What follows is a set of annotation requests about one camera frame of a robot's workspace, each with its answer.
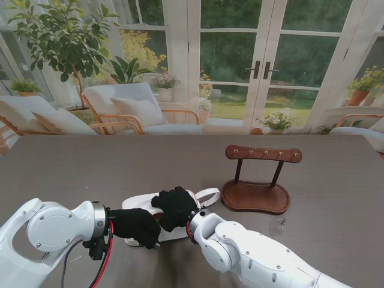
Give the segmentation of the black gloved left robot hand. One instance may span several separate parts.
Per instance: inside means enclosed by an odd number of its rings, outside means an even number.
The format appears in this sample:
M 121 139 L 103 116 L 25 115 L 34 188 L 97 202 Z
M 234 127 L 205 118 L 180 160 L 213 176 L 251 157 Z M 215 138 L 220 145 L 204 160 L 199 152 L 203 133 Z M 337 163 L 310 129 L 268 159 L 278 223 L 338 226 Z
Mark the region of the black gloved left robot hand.
M 150 212 L 141 208 L 110 210 L 109 219 L 117 237 L 133 238 L 140 245 L 152 249 L 158 244 L 161 228 Z

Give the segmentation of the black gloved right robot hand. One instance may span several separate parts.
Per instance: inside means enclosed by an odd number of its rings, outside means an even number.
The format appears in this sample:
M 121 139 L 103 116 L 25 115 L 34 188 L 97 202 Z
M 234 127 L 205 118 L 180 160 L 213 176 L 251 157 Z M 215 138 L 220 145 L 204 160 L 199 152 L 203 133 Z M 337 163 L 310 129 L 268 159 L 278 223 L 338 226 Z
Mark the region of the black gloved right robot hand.
M 160 226 L 167 232 L 172 232 L 177 227 L 185 227 L 189 215 L 199 210 L 194 196 L 180 186 L 170 191 L 161 191 L 152 198 L 151 205 L 163 211 Z

